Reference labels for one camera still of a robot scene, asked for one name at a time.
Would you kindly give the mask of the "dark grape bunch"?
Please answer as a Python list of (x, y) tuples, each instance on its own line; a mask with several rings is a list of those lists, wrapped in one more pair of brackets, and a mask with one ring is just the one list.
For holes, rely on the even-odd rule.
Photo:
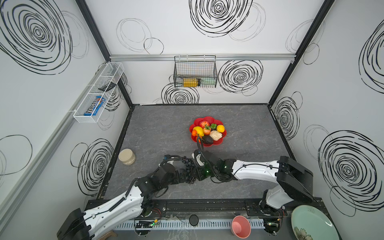
[(191, 158), (187, 158), (186, 156), (183, 157), (182, 163), (185, 164), (185, 179), (186, 183), (188, 184), (194, 184), (196, 181), (196, 175), (195, 175), (195, 170), (196, 170), (196, 165), (195, 161)]

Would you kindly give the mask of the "dark avocado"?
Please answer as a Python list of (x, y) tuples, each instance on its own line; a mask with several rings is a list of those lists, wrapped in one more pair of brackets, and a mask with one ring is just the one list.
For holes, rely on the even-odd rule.
[(212, 144), (214, 143), (213, 138), (212, 138), (211, 136), (209, 136), (209, 135), (204, 135), (204, 136), (202, 137), (202, 141), (203, 141), (203, 143), (206, 144), (206, 145), (212, 145)]

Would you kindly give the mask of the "cream starfruit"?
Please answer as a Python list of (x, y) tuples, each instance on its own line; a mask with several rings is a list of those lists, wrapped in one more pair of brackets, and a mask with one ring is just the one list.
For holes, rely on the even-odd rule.
[(222, 137), (223, 137), (223, 134), (214, 130), (214, 131), (211, 131), (210, 133), (210, 137), (214, 140), (214, 141), (218, 141), (220, 140)]

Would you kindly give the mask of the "yellow lemon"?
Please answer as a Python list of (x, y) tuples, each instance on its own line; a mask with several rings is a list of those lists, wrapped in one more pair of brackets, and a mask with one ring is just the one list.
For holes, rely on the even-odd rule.
[(196, 130), (197, 131), (197, 136), (200, 136), (200, 137), (203, 137), (204, 136), (204, 133), (203, 133), (203, 128), (201, 128), (200, 126), (196, 126), (193, 128), (193, 130)]

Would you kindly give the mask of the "small yellow fruit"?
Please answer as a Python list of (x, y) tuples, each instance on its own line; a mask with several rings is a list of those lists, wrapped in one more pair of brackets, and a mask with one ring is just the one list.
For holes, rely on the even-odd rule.
[(223, 133), (226, 129), (225, 129), (225, 126), (224, 126), (224, 125), (217, 125), (216, 130), (217, 130), (219, 133)]

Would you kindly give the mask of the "red apple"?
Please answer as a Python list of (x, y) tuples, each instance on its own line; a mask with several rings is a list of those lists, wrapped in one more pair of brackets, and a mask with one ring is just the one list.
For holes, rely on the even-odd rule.
[(203, 128), (203, 129), (210, 128), (210, 124), (209, 124), (208, 121), (203, 120), (203, 121), (200, 122), (200, 127)]

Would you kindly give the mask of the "red flower fruit bowl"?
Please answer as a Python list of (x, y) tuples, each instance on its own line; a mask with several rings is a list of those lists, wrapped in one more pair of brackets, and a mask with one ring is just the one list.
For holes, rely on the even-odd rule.
[(197, 143), (202, 140), (204, 147), (220, 145), (227, 135), (224, 124), (213, 117), (195, 119), (190, 125), (191, 139)]

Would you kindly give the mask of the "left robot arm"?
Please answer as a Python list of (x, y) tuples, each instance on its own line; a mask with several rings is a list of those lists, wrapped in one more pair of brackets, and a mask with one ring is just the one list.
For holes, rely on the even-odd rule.
[(128, 190), (93, 209), (72, 211), (57, 232), (59, 240), (98, 240), (119, 224), (140, 216), (152, 198), (169, 185), (192, 183), (191, 170), (160, 165), (145, 177), (134, 179)]

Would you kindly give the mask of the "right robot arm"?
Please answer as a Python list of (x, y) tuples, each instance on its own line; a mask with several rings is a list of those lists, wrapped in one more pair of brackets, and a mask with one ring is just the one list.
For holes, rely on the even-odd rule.
[(265, 190), (258, 203), (258, 211), (265, 216), (279, 213), (285, 204), (298, 202), (311, 204), (313, 196), (313, 173), (295, 160), (281, 156), (278, 161), (244, 162), (236, 159), (222, 160), (208, 151), (192, 153), (195, 179), (216, 178), (217, 184), (238, 180), (261, 180), (275, 183)]

